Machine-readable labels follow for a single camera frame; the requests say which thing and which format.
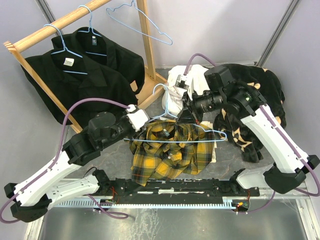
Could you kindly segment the white shirt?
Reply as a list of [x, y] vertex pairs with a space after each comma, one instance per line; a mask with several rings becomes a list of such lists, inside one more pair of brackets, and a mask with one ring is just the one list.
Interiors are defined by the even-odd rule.
[[[166, 86], [168, 88], [169, 99], [168, 99], [168, 111], [177, 116], [183, 108], [183, 103], [181, 99], [178, 99], [175, 95], [174, 88], [173, 88], [173, 77], [177, 76], [178, 74], [183, 74], [186, 69], [186, 65], [177, 65], [174, 66], [168, 72], [168, 79]], [[208, 68], [203, 67], [199, 64], [194, 64], [189, 68], [187, 75], [193, 77], [193, 85], [194, 91], [197, 95], [203, 95], [204, 91], [209, 90], [209, 86], [205, 79], [204, 73], [208, 70]], [[162, 108], [165, 109], [167, 97], [163, 95], [162, 97]]]

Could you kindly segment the yellow plaid shirt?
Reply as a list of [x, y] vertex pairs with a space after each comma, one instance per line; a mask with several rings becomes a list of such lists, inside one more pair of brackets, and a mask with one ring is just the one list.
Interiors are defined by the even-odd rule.
[[[153, 121], [144, 132], [133, 137], [156, 141], [214, 140], [215, 134], [192, 124], [173, 120]], [[156, 143], [129, 141], [133, 154], [131, 180], [145, 186], [149, 179], [173, 180], [180, 174], [197, 175], [212, 160], [214, 142]]]

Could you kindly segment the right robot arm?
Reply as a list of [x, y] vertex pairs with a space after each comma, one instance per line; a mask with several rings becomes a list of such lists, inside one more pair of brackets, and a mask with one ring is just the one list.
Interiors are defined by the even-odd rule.
[[205, 113], [220, 110], [216, 128], [241, 147], [245, 160], [259, 161], [261, 148], [273, 158], [265, 167], [237, 172], [229, 183], [231, 193], [240, 196], [253, 187], [269, 187], [279, 194], [299, 191], [320, 160], [303, 151], [286, 133], [285, 97], [275, 74], [232, 63], [208, 69], [204, 79], [208, 89], [203, 93], [183, 94], [178, 120], [200, 123]]

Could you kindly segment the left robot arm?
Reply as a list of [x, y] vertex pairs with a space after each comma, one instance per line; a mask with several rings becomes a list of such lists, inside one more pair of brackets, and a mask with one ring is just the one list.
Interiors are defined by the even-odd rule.
[[147, 117], [139, 121], [128, 111], [121, 117], [110, 112], [97, 114], [34, 175], [21, 183], [8, 183], [4, 187], [15, 221], [33, 222], [55, 205], [82, 195], [106, 195], [112, 182], [102, 169], [69, 183], [62, 184], [61, 180], [98, 158], [104, 149], [132, 137], [146, 121]]

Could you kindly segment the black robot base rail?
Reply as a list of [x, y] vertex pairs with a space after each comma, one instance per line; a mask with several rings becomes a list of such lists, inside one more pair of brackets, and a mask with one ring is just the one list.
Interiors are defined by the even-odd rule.
[[182, 205], [221, 204], [223, 198], [258, 197], [257, 187], [244, 189], [235, 180], [175, 179], [170, 181], [149, 180], [146, 186], [130, 179], [117, 178], [110, 182], [110, 189], [99, 197], [115, 200], [116, 204]]

